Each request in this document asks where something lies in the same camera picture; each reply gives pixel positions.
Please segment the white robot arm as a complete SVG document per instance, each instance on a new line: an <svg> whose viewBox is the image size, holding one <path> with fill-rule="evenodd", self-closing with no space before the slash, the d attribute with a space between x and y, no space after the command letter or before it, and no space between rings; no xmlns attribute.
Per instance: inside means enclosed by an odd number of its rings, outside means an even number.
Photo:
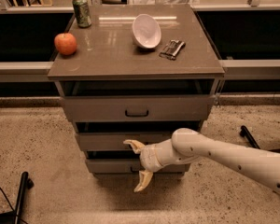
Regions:
<svg viewBox="0 0 280 224"><path fill-rule="evenodd" d="M135 192L144 190L154 173L169 165L189 164L200 157L216 161L280 194L280 153L244 147L208 138L188 128L177 129L170 139L144 145L125 140L140 155L143 170Z"/></svg>

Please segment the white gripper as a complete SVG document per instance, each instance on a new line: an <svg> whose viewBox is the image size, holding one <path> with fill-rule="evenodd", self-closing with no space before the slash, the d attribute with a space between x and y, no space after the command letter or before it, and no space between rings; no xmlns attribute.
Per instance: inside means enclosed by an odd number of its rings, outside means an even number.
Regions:
<svg viewBox="0 0 280 224"><path fill-rule="evenodd" d="M134 188L134 192L140 192L144 190L150 183L153 173L158 172L162 165L158 160L158 153L161 148L156 145L144 145L137 140L124 140L125 145L129 145L135 154L140 154L140 162L146 170L139 172L139 183Z"/></svg>

